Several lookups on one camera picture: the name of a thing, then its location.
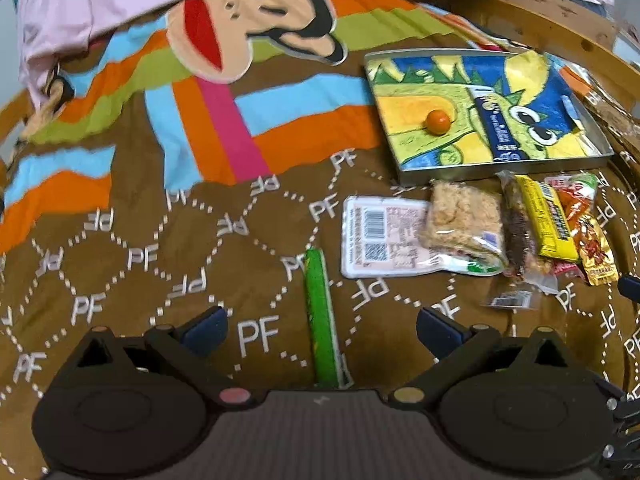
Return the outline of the gold foil snack packet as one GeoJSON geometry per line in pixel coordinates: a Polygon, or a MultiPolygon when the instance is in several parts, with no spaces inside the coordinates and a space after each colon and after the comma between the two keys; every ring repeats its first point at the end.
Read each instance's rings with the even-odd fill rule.
{"type": "Polygon", "coordinates": [[[611,246],[598,220],[585,212],[577,219],[572,233],[589,284],[599,286],[617,282],[620,274],[611,246]]]}

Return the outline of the dark jerky clear packet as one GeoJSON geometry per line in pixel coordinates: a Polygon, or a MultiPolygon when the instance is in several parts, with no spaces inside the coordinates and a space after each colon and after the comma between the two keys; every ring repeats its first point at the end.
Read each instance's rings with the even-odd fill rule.
{"type": "Polygon", "coordinates": [[[531,284],[500,281],[489,287],[482,306],[506,310],[535,310],[541,297],[542,292],[531,284]]]}

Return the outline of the yellow snack bar packet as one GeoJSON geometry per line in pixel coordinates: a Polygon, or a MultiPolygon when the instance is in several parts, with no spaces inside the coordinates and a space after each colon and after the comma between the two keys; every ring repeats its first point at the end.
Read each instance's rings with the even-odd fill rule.
{"type": "Polygon", "coordinates": [[[533,180],[524,174],[517,174],[514,179],[532,222],[538,255],[578,263],[570,226],[555,189],[546,182],[533,180]]]}

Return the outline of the mixed nut bar packet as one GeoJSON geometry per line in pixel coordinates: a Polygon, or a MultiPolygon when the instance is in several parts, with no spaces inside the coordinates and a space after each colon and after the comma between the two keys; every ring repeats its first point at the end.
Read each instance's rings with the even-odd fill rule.
{"type": "Polygon", "coordinates": [[[515,281],[537,287],[546,295],[558,292],[553,261],[539,255],[539,244],[524,195],[511,171],[497,174],[502,189],[502,225],[509,270],[515,281]]]}

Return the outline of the rice cracker clear packet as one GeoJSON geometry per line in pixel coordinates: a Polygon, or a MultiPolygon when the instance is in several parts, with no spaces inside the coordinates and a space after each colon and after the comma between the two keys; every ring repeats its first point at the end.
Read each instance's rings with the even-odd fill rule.
{"type": "Polygon", "coordinates": [[[473,185],[437,180],[419,234],[426,248],[477,259],[486,266],[508,263],[501,197],[473,185]]]}

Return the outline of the green sausage stick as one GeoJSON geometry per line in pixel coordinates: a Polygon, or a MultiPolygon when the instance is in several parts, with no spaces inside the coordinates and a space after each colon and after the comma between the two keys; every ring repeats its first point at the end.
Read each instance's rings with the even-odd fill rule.
{"type": "Polygon", "coordinates": [[[321,249],[305,252],[305,294],[314,381],[319,388],[348,389],[352,385],[337,337],[326,258],[321,249]]]}

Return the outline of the white spicy bean packet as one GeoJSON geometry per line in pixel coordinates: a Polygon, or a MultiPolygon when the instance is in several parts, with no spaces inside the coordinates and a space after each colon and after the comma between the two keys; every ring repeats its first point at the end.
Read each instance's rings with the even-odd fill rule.
{"type": "Polygon", "coordinates": [[[405,278],[450,272],[489,278],[503,266],[425,248],[419,232],[430,203],[349,196],[343,203],[341,270],[346,278],[405,278]]]}

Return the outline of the blue calcium stick packet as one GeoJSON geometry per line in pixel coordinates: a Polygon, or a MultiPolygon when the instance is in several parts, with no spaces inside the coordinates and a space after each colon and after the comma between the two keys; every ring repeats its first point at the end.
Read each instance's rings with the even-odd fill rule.
{"type": "Polygon", "coordinates": [[[516,142],[502,114],[495,92],[488,87],[469,86],[469,94],[485,130],[495,162],[520,162],[525,153],[516,142]]]}

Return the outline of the orange mandarin fruit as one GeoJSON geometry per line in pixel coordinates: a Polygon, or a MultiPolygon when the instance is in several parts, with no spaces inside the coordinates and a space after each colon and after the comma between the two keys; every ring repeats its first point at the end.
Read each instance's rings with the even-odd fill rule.
{"type": "Polygon", "coordinates": [[[451,119],[444,110],[431,110],[426,115],[425,127],[433,136],[443,136],[451,127],[451,119]]]}

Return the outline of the orange chicken snack packet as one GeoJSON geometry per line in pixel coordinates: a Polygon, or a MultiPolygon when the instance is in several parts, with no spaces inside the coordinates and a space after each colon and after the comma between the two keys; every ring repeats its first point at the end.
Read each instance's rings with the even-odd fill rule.
{"type": "Polygon", "coordinates": [[[596,200],[598,178],[590,172],[580,172],[579,174],[545,177],[544,182],[555,189],[567,224],[574,231],[578,220],[587,212],[592,211],[596,200]]]}

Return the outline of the wooden bed rail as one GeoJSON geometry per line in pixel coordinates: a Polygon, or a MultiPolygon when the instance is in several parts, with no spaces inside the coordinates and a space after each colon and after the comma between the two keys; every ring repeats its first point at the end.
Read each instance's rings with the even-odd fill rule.
{"type": "Polygon", "coordinates": [[[461,1],[491,32],[585,67],[624,110],[639,103],[639,71],[613,52],[617,27],[606,18],[570,0],[461,1]]]}

